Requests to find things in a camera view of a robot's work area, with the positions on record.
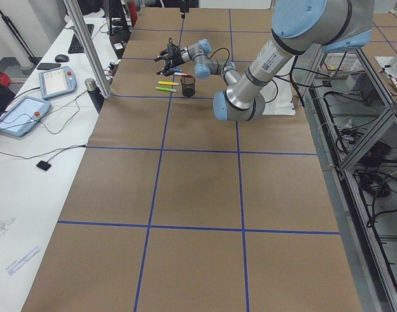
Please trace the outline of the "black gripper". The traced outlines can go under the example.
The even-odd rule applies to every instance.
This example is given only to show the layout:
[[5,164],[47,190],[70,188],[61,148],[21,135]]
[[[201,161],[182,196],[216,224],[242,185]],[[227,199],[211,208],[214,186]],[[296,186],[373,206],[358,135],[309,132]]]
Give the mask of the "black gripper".
[[[167,45],[167,49],[168,49],[168,56],[159,55],[157,58],[154,59],[154,61],[155,62],[168,61],[170,67],[176,67],[185,63],[183,59],[183,54],[177,45],[173,44],[172,42],[169,42]],[[174,68],[170,68],[170,67],[164,67],[163,69],[157,72],[157,75],[163,75],[165,77],[173,75]]]

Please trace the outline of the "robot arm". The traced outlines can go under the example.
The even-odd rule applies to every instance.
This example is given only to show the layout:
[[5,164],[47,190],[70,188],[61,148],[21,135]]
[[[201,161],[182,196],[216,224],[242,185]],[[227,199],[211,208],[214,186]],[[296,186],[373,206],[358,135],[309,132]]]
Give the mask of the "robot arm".
[[243,74],[232,62],[211,60],[207,39],[184,48],[168,42],[156,61],[164,61],[160,74],[165,76],[189,61],[194,63],[199,79],[221,75],[227,88],[214,95],[215,117],[221,121],[254,120],[266,105],[261,90],[292,57],[304,54],[314,44],[324,53],[353,51],[367,45],[373,12],[373,1],[280,1],[272,16],[270,39]]
[[182,19],[185,19],[186,13],[189,13],[189,9],[190,9],[190,1],[189,0],[180,0],[179,1],[179,10],[180,10]]

